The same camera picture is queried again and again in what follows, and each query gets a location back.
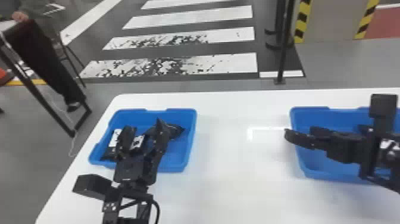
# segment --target hazard stripe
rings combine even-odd
[[[379,4],[379,0],[370,0],[367,4],[367,9],[365,10],[364,16],[360,21],[357,33],[354,39],[363,39],[367,33],[368,26],[370,25],[372,18],[374,17],[375,9]]]
[[[307,30],[307,23],[310,20],[311,4],[313,0],[301,0],[299,4],[299,14],[296,21],[295,43],[304,42],[304,34]]]

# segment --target black cable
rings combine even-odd
[[[155,217],[155,222],[154,224],[158,224],[158,220],[160,219],[160,213],[161,213],[161,209],[160,209],[160,205],[158,205],[158,203],[154,200],[152,201],[147,201],[148,205],[146,206],[146,208],[144,209],[144,211],[142,212],[142,214],[140,215],[140,219],[144,219],[144,214],[147,212],[150,214],[151,211],[151,206],[154,205],[156,210],[157,210],[157,215]]]
[[[145,209],[143,209],[142,214],[140,214],[139,219],[144,219],[145,218],[145,214],[148,213],[150,214],[151,211],[151,203],[147,203]]]
[[[158,224],[158,219],[160,219],[160,213],[161,213],[161,209],[160,209],[160,205],[158,205],[158,203],[156,202],[156,201],[152,201],[151,202],[154,206],[155,206],[155,208],[157,209],[157,215],[156,215],[156,217],[155,217],[155,222],[154,222],[154,224]]]
[[[134,205],[139,204],[139,203],[140,203],[140,201],[131,201],[131,202],[126,203],[126,204],[124,204],[123,206],[121,206],[121,207],[120,207],[120,210],[126,209],[126,208],[128,208],[128,207],[134,206]]]

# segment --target person's hand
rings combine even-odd
[[[23,12],[16,11],[12,14],[11,18],[17,22],[24,22],[29,19],[29,16]]]

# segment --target dark trousers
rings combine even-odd
[[[64,97],[65,103],[82,102],[85,95],[59,61],[51,40],[34,20],[11,28],[7,41],[21,59],[52,89]]]

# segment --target blue plastic bin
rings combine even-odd
[[[108,128],[89,156],[89,162],[94,165],[115,168],[115,162],[100,160],[110,143],[114,129],[122,129],[125,125],[137,128],[137,135],[143,134],[155,124],[157,118],[167,123],[180,125],[185,131],[168,143],[167,151],[161,159],[159,172],[182,172],[189,161],[195,135],[197,113],[193,109],[167,109],[164,111],[149,111],[146,109],[119,110],[108,124]]]
[[[292,128],[295,131],[309,133],[311,126],[325,127],[340,132],[359,133],[357,125],[372,125],[368,116],[369,108],[352,110],[330,109],[329,107],[295,107],[290,111]],[[395,131],[400,130],[400,111],[395,119]],[[358,177],[358,164],[342,164],[326,157],[322,150],[308,150],[296,146],[300,168],[308,178],[350,183],[369,183]],[[389,171],[377,170],[386,176]]]

